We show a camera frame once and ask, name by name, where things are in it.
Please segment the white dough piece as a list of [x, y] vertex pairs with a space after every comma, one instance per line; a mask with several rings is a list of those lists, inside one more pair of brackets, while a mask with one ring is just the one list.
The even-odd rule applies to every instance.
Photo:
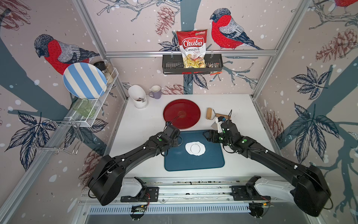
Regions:
[[190, 151], [190, 147], [192, 146], [193, 143], [198, 143], [198, 144], [200, 144], [200, 146], [201, 146], [201, 151], [200, 151], [200, 153], [197, 154], [197, 155], [195, 155], [195, 156], [201, 156], [201, 155], [203, 155], [203, 154], [206, 152], [205, 145], [202, 144], [201, 142], [198, 142], [198, 141], [197, 141], [197, 142], [190, 142], [190, 143], [187, 143], [187, 144], [185, 145], [185, 149], [186, 149], [186, 151], [187, 151], [190, 155], [194, 155], [194, 154]]

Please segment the wooden rolling pin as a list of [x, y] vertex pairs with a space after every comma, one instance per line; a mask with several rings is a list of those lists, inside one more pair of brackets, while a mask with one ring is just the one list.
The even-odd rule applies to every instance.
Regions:
[[206, 112], [206, 119], [207, 120], [213, 120], [216, 117], [224, 117], [225, 119], [230, 119], [230, 117], [228, 115], [224, 115], [224, 114], [220, 114], [220, 113], [216, 113], [214, 111], [214, 109], [212, 108], [208, 108], [207, 112]]

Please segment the teal plastic tray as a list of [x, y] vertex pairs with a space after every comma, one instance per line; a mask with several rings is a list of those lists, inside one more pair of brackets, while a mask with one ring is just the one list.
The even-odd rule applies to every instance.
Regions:
[[[212, 143], [205, 139], [203, 130], [184, 131], [179, 137], [179, 146], [166, 152], [164, 167], [166, 171], [186, 171], [198, 169], [216, 169], [225, 165], [223, 150], [219, 143]], [[206, 152], [201, 156], [190, 155], [185, 145], [190, 142], [201, 142]]]

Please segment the metal spatula wooden handle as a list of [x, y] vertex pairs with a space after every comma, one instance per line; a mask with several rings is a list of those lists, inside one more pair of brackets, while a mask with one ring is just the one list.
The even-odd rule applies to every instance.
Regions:
[[220, 124], [220, 122], [215, 121], [215, 122], [212, 124], [211, 127], [212, 127], [212, 129], [218, 131], [219, 133], [221, 132], [221, 124]]

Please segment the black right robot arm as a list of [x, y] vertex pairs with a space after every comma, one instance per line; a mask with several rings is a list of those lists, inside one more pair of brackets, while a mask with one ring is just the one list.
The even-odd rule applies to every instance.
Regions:
[[332, 194], [319, 168], [297, 164], [268, 150], [256, 140], [241, 135], [235, 123], [229, 119], [218, 124], [217, 130], [203, 132], [208, 142], [228, 146], [234, 153], [276, 172], [293, 186], [289, 194], [299, 209], [312, 217], [320, 215]]

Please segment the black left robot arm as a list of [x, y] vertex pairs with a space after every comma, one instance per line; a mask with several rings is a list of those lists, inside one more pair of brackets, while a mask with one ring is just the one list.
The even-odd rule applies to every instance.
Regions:
[[122, 155], [103, 156], [87, 181], [92, 192], [102, 206], [111, 203], [120, 193], [123, 179], [133, 168], [147, 159], [158, 156], [172, 147], [178, 146], [180, 130], [173, 125], [167, 125], [139, 147]]

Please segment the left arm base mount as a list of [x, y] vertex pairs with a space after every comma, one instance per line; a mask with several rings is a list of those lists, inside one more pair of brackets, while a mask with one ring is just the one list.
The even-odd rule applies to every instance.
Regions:
[[148, 187], [140, 178], [124, 179], [119, 196], [120, 202], [157, 202], [159, 187]]

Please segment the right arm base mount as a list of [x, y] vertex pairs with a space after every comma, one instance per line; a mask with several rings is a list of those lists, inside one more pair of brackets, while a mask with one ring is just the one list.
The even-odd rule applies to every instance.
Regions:
[[255, 189], [255, 183], [262, 178], [261, 176], [255, 175], [250, 178], [245, 185], [236, 185], [231, 186], [231, 193], [230, 195], [233, 197], [234, 201], [258, 201], [264, 200], [268, 201], [271, 199], [270, 196], [261, 195]]

